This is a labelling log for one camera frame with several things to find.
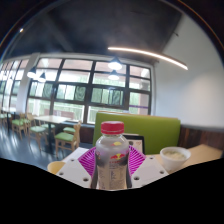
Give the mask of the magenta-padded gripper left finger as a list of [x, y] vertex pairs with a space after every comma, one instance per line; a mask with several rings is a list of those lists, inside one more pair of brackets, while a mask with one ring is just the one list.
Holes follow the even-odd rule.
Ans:
[[57, 176], [84, 188], [97, 187], [94, 149], [78, 147], [63, 162], [64, 166], [56, 173]]

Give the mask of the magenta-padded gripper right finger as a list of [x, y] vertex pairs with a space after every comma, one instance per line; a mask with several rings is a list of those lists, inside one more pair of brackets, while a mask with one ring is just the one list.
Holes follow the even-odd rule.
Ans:
[[129, 147], [128, 187], [140, 188], [167, 176], [167, 171], [154, 156], [146, 156]]

